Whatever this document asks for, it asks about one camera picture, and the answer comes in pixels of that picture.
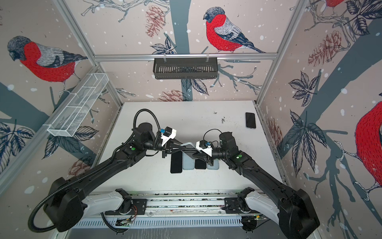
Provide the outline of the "light-blue case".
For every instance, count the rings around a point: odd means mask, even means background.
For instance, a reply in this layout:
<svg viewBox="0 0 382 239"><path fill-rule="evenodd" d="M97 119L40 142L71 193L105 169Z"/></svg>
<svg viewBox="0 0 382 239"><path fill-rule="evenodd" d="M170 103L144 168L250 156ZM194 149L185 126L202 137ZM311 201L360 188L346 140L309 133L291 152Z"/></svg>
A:
<svg viewBox="0 0 382 239"><path fill-rule="evenodd" d="M219 160L218 160L218 159L215 159L215 160L212 162L212 165L207 164L207 169L208 169L208 170L218 170L218 169L219 169Z"/></svg>
<svg viewBox="0 0 382 239"><path fill-rule="evenodd" d="M194 170L195 160L183 152L183 170Z"/></svg>

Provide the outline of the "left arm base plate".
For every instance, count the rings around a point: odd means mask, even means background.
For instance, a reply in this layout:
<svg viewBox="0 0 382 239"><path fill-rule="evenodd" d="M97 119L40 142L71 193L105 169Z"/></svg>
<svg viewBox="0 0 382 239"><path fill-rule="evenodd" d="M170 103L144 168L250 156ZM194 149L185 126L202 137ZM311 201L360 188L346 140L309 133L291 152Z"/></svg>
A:
<svg viewBox="0 0 382 239"><path fill-rule="evenodd" d="M106 211L107 216L144 215L147 206L147 199L124 200L116 210Z"/></svg>

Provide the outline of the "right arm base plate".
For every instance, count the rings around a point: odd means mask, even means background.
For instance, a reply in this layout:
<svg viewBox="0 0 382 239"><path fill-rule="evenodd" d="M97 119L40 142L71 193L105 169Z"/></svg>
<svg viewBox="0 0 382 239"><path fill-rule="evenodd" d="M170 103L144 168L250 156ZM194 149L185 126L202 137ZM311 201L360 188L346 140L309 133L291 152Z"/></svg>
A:
<svg viewBox="0 0 382 239"><path fill-rule="evenodd" d="M242 198L224 198L224 205L221 207L227 214L249 214L254 213Z"/></svg>

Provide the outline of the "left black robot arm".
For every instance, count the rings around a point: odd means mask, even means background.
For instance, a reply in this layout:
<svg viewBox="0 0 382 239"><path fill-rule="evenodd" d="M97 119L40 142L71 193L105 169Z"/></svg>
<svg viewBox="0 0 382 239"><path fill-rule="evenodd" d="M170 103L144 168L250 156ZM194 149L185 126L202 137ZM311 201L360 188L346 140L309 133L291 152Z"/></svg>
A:
<svg viewBox="0 0 382 239"><path fill-rule="evenodd" d="M154 134L152 124L148 122L133 127L129 139L117 147L108 160L69 180L62 177L55 180L48 196L32 211L28 219L29 229L37 233L53 229L65 232L86 215L117 210L121 206L129 212L126 203L131 199L122 189L117 189L115 194L92 197L87 203L85 200L101 184L146 157L148 150L161 152L163 157L178 152L197 152L196 149L186 147L177 141L176 130L172 128L159 128Z"/></svg>

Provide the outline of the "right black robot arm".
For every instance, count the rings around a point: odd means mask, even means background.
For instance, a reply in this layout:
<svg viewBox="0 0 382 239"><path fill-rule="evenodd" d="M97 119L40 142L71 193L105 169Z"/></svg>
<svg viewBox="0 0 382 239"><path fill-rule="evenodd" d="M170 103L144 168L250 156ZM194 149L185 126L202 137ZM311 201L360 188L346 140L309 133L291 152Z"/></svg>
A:
<svg viewBox="0 0 382 239"><path fill-rule="evenodd" d="M307 239L318 228L319 219L309 195L302 189L292 189L266 172L250 155L239 150L231 132L219 135L217 148L201 140L196 143L196 149L196 158L208 162L223 160L229 169L264 192L266 197L248 193L244 198L246 206L277 223L288 239Z"/></svg>

